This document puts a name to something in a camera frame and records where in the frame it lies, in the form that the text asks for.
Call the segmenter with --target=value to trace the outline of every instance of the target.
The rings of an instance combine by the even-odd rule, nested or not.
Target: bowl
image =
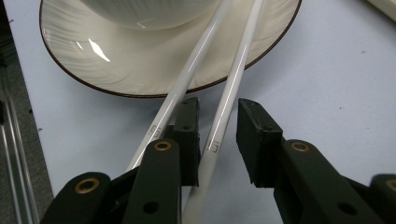
[[[106,20],[137,30],[177,27],[207,11],[219,0],[80,0]]]
[[[206,89],[227,78],[252,2],[233,0],[188,92]],[[144,31],[105,20],[80,1],[41,3],[44,45],[65,74],[98,91],[134,98],[164,97],[172,89],[217,7],[215,4],[195,20],[173,29]],[[282,39],[301,3],[265,1],[246,68]]]

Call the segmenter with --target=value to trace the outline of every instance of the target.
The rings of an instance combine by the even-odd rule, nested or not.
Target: white table surface
[[[53,193],[85,172],[121,175],[163,99],[76,82],[44,47],[40,1],[4,2]],[[201,145],[223,87],[188,95],[201,101]],[[313,143],[342,175],[367,185],[396,173],[396,23],[366,1],[304,0],[286,36],[246,71],[238,97],[262,104],[287,139]],[[249,184],[235,128],[236,104],[202,223],[281,223],[273,192]]]

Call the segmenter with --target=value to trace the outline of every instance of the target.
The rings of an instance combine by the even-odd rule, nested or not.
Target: metal rod
[[[18,223],[36,224],[39,222],[39,217],[35,204],[35,195],[29,176],[15,107],[9,93],[6,69],[4,67],[2,69],[4,74],[0,76],[0,94],[2,94],[2,100],[4,100],[5,122],[0,125],[0,134],[6,154],[15,214]]]

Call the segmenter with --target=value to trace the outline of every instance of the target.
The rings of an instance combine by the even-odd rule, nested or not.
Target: white plate
[[[233,0],[189,91],[226,79],[251,3]],[[300,4],[301,0],[265,1],[247,67],[288,31]],[[102,19],[79,1],[42,0],[40,25],[49,54],[71,77],[112,94],[159,97],[172,88],[214,10],[174,29],[136,31]]]

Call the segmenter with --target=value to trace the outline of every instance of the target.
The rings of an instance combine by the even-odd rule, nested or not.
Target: chopstick
[[[183,69],[180,72],[177,81],[172,87],[172,90],[166,96],[163,105],[158,111],[154,121],[148,128],[139,148],[134,154],[127,171],[134,169],[142,160],[146,146],[163,136],[166,125],[171,118],[173,111],[180,101],[183,99],[187,88],[189,87],[194,72],[205,57],[210,44],[212,43],[221,22],[223,21],[232,0],[221,0],[215,14],[210,19],[209,24],[206,26],[204,33],[201,35],[197,44],[195,45],[189,59],[186,61]]]
[[[263,0],[254,0],[251,6],[244,33],[233,59],[231,73],[227,78],[224,92],[221,95],[219,107],[206,140],[204,154],[200,161],[198,170],[200,186],[199,188],[191,188],[189,199],[184,207],[182,223],[193,224],[199,222],[199,216],[204,207],[205,196],[219,156],[221,142],[224,138],[231,116],[233,102],[242,79],[250,44],[262,11],[262,4]]]

